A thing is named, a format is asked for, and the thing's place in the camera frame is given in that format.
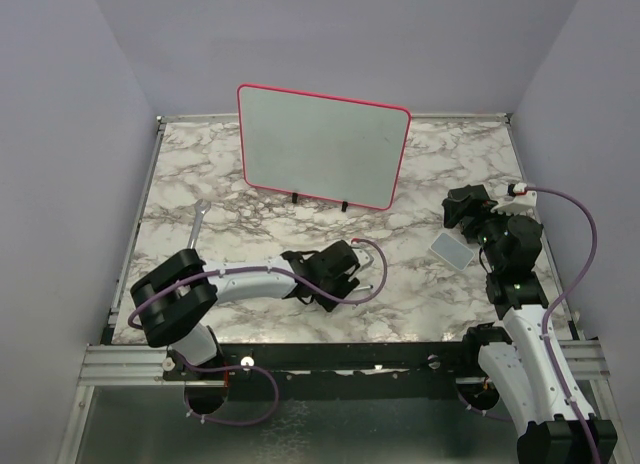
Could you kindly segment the pink framed whiteboard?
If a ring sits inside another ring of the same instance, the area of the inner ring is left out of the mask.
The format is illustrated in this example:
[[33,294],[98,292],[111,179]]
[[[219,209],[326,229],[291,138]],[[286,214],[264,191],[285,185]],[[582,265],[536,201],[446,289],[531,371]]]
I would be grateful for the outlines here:
[[391,207],[412,119],[408,109],[258,84],[240,85],[237,102],[248,185]]

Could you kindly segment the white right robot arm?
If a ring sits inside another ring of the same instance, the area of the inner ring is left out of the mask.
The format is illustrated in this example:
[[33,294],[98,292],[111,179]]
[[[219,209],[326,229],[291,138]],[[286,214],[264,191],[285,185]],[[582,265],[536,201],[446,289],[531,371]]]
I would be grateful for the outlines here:
[[501,322],[467,332],[461,367],[489,378],[518,434],[521,463],[607,463],[618,435],[597,417],[564,357],[534,271],[542,251],[540,223],[504,213],[484,193],[452,205],[448,227],[460,227],[489,265],[486,292]]

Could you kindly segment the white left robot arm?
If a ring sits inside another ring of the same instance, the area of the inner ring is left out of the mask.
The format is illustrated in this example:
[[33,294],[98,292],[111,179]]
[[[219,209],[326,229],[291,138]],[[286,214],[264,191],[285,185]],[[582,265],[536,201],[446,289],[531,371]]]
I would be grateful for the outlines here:
[[195,376],[214,376],[225,364],[211,327],[201,319],[216,304],[254,298],[317,302],[326,311],[359,285],[359,271],[371,266],[365,251],[339,240],[322,251],[285,251],[255,263],[207,265],[194,249],[183,249],[130,289],[147,344],[169,347]]

